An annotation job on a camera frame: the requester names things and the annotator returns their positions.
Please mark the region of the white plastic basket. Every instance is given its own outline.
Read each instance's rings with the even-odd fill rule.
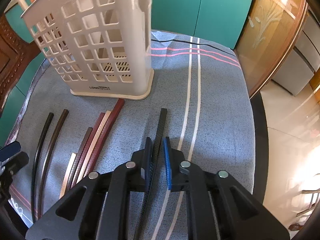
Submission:
[[[148,96],[151,0],[35,0],[22,14],[71,93]]]

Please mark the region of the etched plant design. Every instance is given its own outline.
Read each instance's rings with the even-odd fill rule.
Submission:
[[[272,0],[269,0],[268,11],[265,13],[265,10],[261,5],[258,6],[258,9],[261,8],[262,19],[259,19],[257,16],[255,20],[260,24],[258,34],[252,44],[252,47],[256,49],[261,41],[266,38],[263,36],[265,30],[268,28],[271,22],[278,22],[282,17],[282,10],[276,10],[277,4]]]

